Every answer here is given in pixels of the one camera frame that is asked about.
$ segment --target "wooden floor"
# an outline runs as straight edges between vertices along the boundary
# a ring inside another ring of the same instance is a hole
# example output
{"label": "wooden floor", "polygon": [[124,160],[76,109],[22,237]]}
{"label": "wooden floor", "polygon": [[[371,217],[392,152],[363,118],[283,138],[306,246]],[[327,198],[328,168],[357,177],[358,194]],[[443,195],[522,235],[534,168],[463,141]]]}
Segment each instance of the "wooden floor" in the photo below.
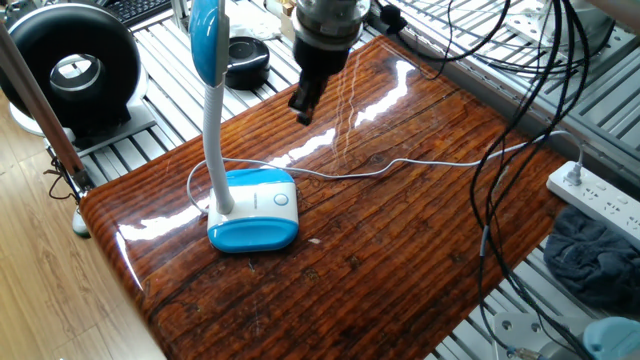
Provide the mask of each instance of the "wooden floor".
{"label": "wooden floor", "polygon": [[0,360],[164,359],[94,241],[73,233],[74,201],[49,198],[48,168],[0,92]]}

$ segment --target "desk lamp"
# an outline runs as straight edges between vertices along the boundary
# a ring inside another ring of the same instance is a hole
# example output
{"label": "desk lamp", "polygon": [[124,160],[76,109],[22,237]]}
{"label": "desk lamp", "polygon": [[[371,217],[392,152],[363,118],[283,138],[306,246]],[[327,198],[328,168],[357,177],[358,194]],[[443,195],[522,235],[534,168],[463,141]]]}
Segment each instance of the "desk lamp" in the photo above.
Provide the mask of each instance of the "desk lamp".
{"label": "desk lamp", "polygon": [[224,168],[220,123],[230,50],[224,0],[195,0],[189,30],[193,61],[206,84],[202,142],[212,182],[209,239],[213,246],[230,253],[283,248],[298,233],[296,186],[291,176],[278,169],[226,172]]}

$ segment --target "white power outlet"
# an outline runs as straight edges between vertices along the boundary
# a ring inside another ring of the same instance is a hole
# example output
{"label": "white power outlet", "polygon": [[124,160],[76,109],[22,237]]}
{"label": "white power outlet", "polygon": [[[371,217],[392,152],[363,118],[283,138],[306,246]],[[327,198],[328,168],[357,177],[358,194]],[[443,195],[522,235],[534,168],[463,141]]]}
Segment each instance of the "white power outlet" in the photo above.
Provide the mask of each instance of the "white power outlet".
{"label": "white power outlet", "polygon": [[575,163],[569,161],[549,175],[549,190],[640,249],[640,203],[584,167],[580,171],[582,183],[572,185],[565,175],[574,166]]}

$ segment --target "wooden table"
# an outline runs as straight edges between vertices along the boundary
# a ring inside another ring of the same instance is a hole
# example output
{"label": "wooden table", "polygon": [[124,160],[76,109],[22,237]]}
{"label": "wooden table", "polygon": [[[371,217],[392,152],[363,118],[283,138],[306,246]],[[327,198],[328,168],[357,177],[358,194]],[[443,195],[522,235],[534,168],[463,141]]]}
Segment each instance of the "wooden table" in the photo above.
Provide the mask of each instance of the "wooden table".
{"label": "wooden table", "polygon": [[[223,154],[369,172],[398,157],[474,161],[504,127],[451,81],[425,80],[384,38],[351,55],[311,126],[287,108],[291,90],[223,124]],[[422,359],[476,306],[474,169],[404,164],[348,181],[294,174],[297,239],[281,251],[229,255],[212,248],[206,217],[186,196],[187,175],[201,160],[197,138],[92,190],[81,204],[170,359]],[[501,227],[509,263],[549,233],[561,202],[544,183],[562,162],[545,150],[507,197]],[[201,169],[192,182],[198,200],[207,201],[208,186]],[[489,262],[485,290],[500,279]]]}

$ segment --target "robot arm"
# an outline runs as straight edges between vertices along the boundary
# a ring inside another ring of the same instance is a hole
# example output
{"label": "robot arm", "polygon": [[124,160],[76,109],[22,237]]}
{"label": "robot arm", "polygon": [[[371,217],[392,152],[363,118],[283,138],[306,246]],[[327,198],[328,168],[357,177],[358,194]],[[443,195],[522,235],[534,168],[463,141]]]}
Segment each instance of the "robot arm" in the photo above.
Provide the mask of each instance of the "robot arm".
{"label": "robot arm", "polygon": [[339,73],[362,34],[370,0],[300,0],[291,15],[293,55],[302,69],[289,107],[309,125],[329,76]]}

